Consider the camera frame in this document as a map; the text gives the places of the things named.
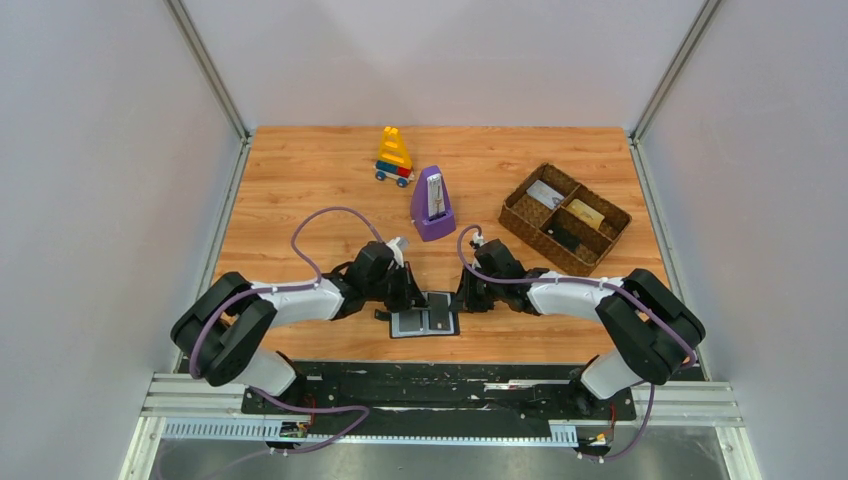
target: yellow toy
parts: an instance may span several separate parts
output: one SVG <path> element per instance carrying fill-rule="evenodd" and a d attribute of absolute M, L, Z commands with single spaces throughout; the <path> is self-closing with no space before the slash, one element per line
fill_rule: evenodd
<path fill-rule="evenodd" d="M 383 129 L 380 139 L 380 148 L 377 150 L 377 180 L 385 180 L 386 177 L 394 178 L 399 187 L 405 187 L 415 180 L 412 171 L 412 159 L 403 143 L 403 137 L 395 127 Z"/>

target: wooden tabletop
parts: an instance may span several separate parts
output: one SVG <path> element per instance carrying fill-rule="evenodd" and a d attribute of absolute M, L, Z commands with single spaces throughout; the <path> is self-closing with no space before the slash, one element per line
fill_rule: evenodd
<path fill-rule="evenodd" d="M 423 243 L 411 223 L 414 183 L 399 188 L 374 178 L 382 128 L 260 128 L 248 158 L 216 276 L 236 270 L 248 280 L 294 282 L 312 270 L 289 247 L 297 225 L 323 207 L 344 205 L 368 217 L 385 239 L 405 236 L 422 290 L 455 291 L 461 266 L 456 236 L 469 223 L 487 240 L 500 238 L 525 268 L 554 266 L 497 221 L 506 196 L 534 168 L 549 162 L 633 216 L 631 225 L 593 276 L 620 276 L 634 268 L 666 280 L 624 132 L 619 128 L 401 128 L 415 169 L 438 165 L 457 231 Z M 322 271 L 352 260 L 371 240 L 354 216 L 316 218 L 298 246 Z M 470 248 L 466 255 L 472 255 Z M 462 334 L 392 340 L 368 304 L 351 317 L 305 321 L 273 329 L 263 345 L 294 359 L 430 362 L 582 363 L 612 343 L 603 327 L 564 316 L 518 314 L 503 304 L 486 314 L 461 314 Z"/>

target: metal frame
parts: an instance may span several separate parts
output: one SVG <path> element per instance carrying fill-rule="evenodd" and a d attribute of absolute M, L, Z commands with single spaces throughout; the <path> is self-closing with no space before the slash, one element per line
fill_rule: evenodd
<path fill-rule="evenodd" d="M 200 295 L 203 288 L 210 283 L 214 274 L 218 254 L 221 250 L 223 237 L 250 151 L 251 135 L 203 46 L 183 2 L 181 0 L 164 1 L 173 14 L 175 23 L 183 33 L 229 122 L 242 139 L 242 150 L 234 167 L 230 186 L 227 189 L 227 197 L 220 212 L 209 257 L 198 282 L 198 295 Z M 630 135 L 631 153 L 669 282 L 672 290 L 683 299 L 686 297 L 686 286 L 675 269 L 675 264 L 678 264 L 675 251 L 669 244 L 667 229 L 663 223 L 664 217 L 654 198 L 653 180 L 645 165 L 644 152 L 640 141 L 650 128 L 656 113 L 721 3 L 721 0 L 705 0 L 697 18 Z M 702 362 L 702 367 L 709 377 L 708 364 Z M 648 387 L 637 386 L 632 391 L 639 418 L 632 422 L 621 422 L 621 424 L 627 425 L 629 423 L 636 426 L 645 412 Z M 241 399 L 243 393 L 244 387 L 240 385 L 212 388 L 203 382 L 191 380 L 188 375 L 154 375 L 120 478 L 122 480 L 146 480 L 149 478 L 160 440 L 163 438 L 267 440 L 275 436 L 282 421 L 306 420 L 304 415 L 281 413 L 280 415 L 257 416 L 242 414 Z M 578 427 L 601 425 L 606 425 L 606 422 L 552 421 L 551 438 L 541 441 L 539 439 L 375 437 L 362 435 L 349 435 L 342 441 L 372 444 L 568 446 L 569 442 L 576 438 Z M 657 387 L 650 425 L 660 428 L 663 426 L 714 427 L 730 478 L 732 480 L 758 480 L 761 478 L 748 441 L 747 430 L 728 383 L 670 382 L 665 386 Z M 321 441 L 325 437 L 312 436 L 306 441 Z"/>

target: gray panel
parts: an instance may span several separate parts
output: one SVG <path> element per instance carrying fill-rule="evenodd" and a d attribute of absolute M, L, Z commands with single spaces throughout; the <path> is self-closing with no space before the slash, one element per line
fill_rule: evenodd
<path fill-rule="evenodd" d="M 703 0 L 187 0 L 258 125 L 632 127 Z"/>
<path fill-rule="evenodd" d="M 618 448 L 633 428 L 616 429 Z M 165 479 L 200 478 L 262 444 L 238 441 L 184 440 L 161 447 Z M 657 427 L 622 460 L 595 465 L 578 460 L 571 449 L 520 447 L 414 447 L 339 444 L 307 454 L 265 456 L 249 460 L 215 477 L 332 480 L 722 480 L 727 478 L 715 432 L 710 428 Z"/>
<path fill-rule="evenodd" d="M 113 479 L 239 147 L 162 1 L 0 2 L 0 477 Z"/>
<path fill-rule="evenodd" d="M 846 18 L 724 2 L 644 142 L 706 360 L 768 479 L 845 476 Z"/>

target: wicker basket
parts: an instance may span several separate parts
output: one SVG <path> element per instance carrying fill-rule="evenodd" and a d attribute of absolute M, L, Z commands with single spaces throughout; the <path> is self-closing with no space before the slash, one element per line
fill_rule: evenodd
<path fill-rule="evenodd" d="M 527 189 L 536 180 L 543 181 L 562 194 L 565 200 L 552 210 L 532 198 L 527 194 Z M 604 216 L 597 230 L 566 210 L 566 205 L 575 199 L 581 200 Z M 621 238 L 621 233 L 630 224 L 630 214 L 604 200 L 553 165 L 543 163 L 504 200 L 498 221 L 561 268 L 564 273 L 586 276 L 595 270 Z M 554 224 L 580 240 L 579 246 L 573 252 L 547 233 Z"/>

